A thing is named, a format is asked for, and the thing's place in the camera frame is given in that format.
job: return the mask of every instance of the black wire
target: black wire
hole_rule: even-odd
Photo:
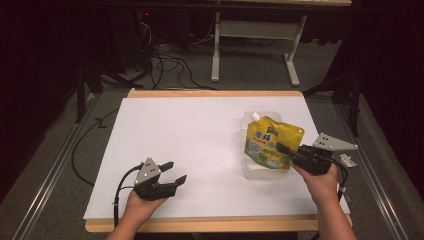
[[[81,179],[83,182],[87,183],[88,185],[94,186],[94,183],[88,181],[87,179],[85,179],[83,176],[81,176],[81,174],[78,173],[78,170],[75,166],[75,152],[77,150],[78,145],[81,143],[81,141],[84,139],[85,136],[87,136],[87,134],[95,127],[97,126],[100,122],[102,122],[104,119],[106,119],[107,117],[109,117],[110,115],[112,115],[113,113],[115,113],[116,111],[118,111],[118,109],[113,110],[112,112],[106,114],[106,116],[102,117],[102,118],[97,118],[96,119],[96,123],[93,124],[77,141],[77,143],[75,144],[73,150],[72,150],[72,155],[71,155],[71,163],[72,163],[72,170],[74,171],[75,175],[77,175],[77,177],[79,179]]]
[[[132,172],[140,170],[143,167],[143,163],[141,163],[138,166],[135,166],[133,168],[131,168],[127,173],[125,173],[125,175],[122,177],[121,182],[119,182],[118,188],[116,189],[116,194],[115,194],[115,200],[113,202],[113,221],[114,221],[114,225],[115,227],[118,225],[119,223],[119,192],[124,189],[124,188],[128,188],[128,187],[122,187],[122,184],[124,183],[125,179],[128,177],[128,175],[130,175]]]

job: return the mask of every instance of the yellow label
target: yellow label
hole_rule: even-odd
[[[277,142],[297,151],[305,130],[264,116],[247,126],[244,153],[261,166],[289,169],[292,159],[277,151]]]

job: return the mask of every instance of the white metal stand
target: white metal stand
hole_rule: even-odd
[[[219,38],[227,37],[246,37],[246,38],[266,38],[266,39],[287,39],[292,40],[290,53],[284,54],[284,61],[292,86],[300,85],[296,69],[293,64],[294,54],[296,53],[303,28],[305,27],[306,16],[303,15],[298,23],[269,23],[269,22],[251,22],[251,21],[228,21],[220,19],[220,13],[215,16],[215,47],[212,60],[212,82],[219,81]]]

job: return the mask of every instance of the gray floor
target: gray floor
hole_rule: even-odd
[[[299,88],[289,84],[288,74],[282,63],[282,50],[288,43],[277,42],[269,46],[258,44],[269,41],[254,41],[234,52],[240,44],[224,43],[221,54],[219,83],[210,82],[212,49],[205,45],[191,47],[190,51],[168,51],[165,53],[182,57],[190,67],[193,80],[220,90],[306,90],[322,81],[338,49],[338,44],[320,46],[316,42],[300,44],[295,57],[295,66],[301,81]],[[160,89],[184,88],[178,81],[181,68],[168,61],[164,68]],[[159,70],[154,64],[154,79]],[[180,75],[184,86],[190,85],[189,72]],[[153,86],[150,78],[140,80],[146,89]],[[83,124],[74,124],[76,119],[76,98],[73,96],[65,109],[46,131],[44,141],[0,206],[0,239],[12,239],[28,209],[36,209],[34,218],[26,218],[19,228],[22,239],[104,239],[105,234],[92,234],[85,230],[82,219],[92,187],[76,177],[71,167],[71,150],[64,149],[66,141],[78,139],[95,123],[94,118],[103,117],[119,108],[120,101],[129,89],[119,85],[105,84],[101,95],[88,96],[89,111]],[[358,118],[359,137],[353,137],[346,127],[344,105],[334,105],[330,93],[317,94],[308,98],[308,106],[319,132],[356,142],[361,151],[348,152],[359,166],[349,170],[346,199],[351,209],[353,228],[360,239],[424,239],[424,205],[422,199],[398,163],[384,134],[372,116],[365,99],[361,97],[361,112]],[[116,114],[104,120],[107,128],[94,128],[87,134],[75,151],[75,163],[80,174],[95,181],[104,149],[113,128]],[[72,133],[80,129],[79,135]],[[58,169],[52,177],[50,170]],[[52,191],[44,194],[39,206],[32,207],[34,199],[45,179],[54,181],[49,185]],[[301,232],[298,239],[310,239],[315,233]],[[143,235],[143,239],[186,239],[181,235]],[[258,239],[282,239],[281,235],[267,235]]]

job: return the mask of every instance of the hand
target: hand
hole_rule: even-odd
[[[167,198],[158,199],[155,201],[147,201],[141,199],[137,193],[132,190],[128,195],[127,205],[122,219],[131,221],[141,226],[153,215],[154,211],[162,205]]]
[[[150,219],[155,210],[162,205],[167,198],[155,201],[147,201],[138,197],[132,190],[128,195],[124,215],[113,231],[107,237],[108,240],[132,240],[141,225]]]
[[[337,166],[331,164],[327,174],[314,176],[296,164],[293,168],[303,177],[316,205],[337,201]]]

